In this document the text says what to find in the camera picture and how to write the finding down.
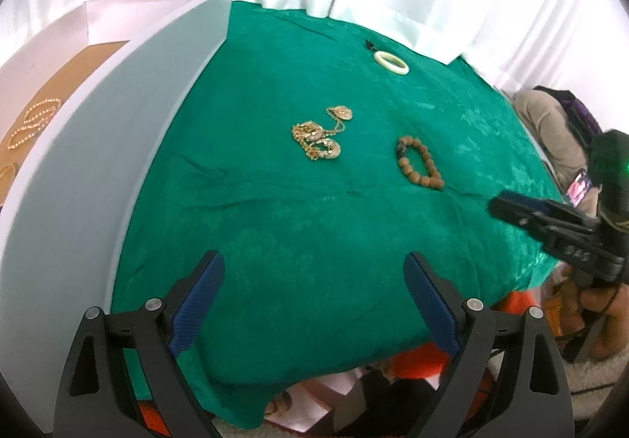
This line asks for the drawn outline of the white jade bangle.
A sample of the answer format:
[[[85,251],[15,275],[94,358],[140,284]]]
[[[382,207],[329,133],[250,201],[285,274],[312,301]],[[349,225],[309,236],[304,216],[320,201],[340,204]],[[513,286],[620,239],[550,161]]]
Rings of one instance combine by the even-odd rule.
[[[373,53],[374,61],[385,70],[391,73],[405,76],[409,73],[409,66],[401,58],[397,57],[393,53],[384,52],[383,50],[376,50]]]

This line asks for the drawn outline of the green satin cloth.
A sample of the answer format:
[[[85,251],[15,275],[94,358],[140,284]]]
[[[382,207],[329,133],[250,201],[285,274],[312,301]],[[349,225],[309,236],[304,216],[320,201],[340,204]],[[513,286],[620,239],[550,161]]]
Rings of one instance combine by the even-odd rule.
[[[377,64],[367,40],[409,73]],[[112,308],[221,253],[223,286],[179,364],[202,407],[254,429],[298,381],[427,340],[407,254],[486,304],[539,286],[552,259],[488,213],[506,189],[557,198],[512,107],[465,61],[237,2],[145,178]]]

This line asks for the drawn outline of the beige folded garment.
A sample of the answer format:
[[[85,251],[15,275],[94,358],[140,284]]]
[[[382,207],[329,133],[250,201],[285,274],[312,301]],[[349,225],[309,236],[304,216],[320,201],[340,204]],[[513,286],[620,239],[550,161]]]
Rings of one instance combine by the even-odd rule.
[[[572,134],[565,110],[543,90],[516,93],[513,107],[520,122],[545,151],[559,187],[566,192],[578,172],[587,168],[587,153]]]

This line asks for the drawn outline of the gold bangle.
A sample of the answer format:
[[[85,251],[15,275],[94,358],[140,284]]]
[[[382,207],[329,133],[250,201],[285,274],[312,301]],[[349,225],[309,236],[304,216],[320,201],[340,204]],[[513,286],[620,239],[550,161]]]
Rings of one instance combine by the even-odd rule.
[[[13,181],[19,171],[17,163],[8,163],[0,169],[0,187],[2,192],[7,192],[11,188]]]

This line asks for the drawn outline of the smartphone with lit screen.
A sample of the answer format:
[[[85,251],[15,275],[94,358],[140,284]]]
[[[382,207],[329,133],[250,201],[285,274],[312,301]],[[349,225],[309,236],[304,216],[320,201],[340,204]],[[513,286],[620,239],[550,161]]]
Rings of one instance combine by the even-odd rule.
[[[586,169],[579,169],[575,178],[572,180],[565,191],[565,196],[567,198],[567,202],[572,205],[572,207],[578,207],[587,193],[589,193],[590,188],[592,188],[592,181],[590,180],[589,174],[587,174]]]

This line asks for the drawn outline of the dark purple garment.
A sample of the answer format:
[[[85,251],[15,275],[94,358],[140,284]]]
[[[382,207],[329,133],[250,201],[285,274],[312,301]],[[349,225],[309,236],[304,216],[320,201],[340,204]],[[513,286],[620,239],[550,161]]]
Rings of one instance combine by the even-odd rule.
[[[589,147],[590,143],[602,134],[596,118],[572,92],[553,90],[545,86],[536,86],[535,90],[547,93],[561,105],[567,116],[568,128],[583,148]]]

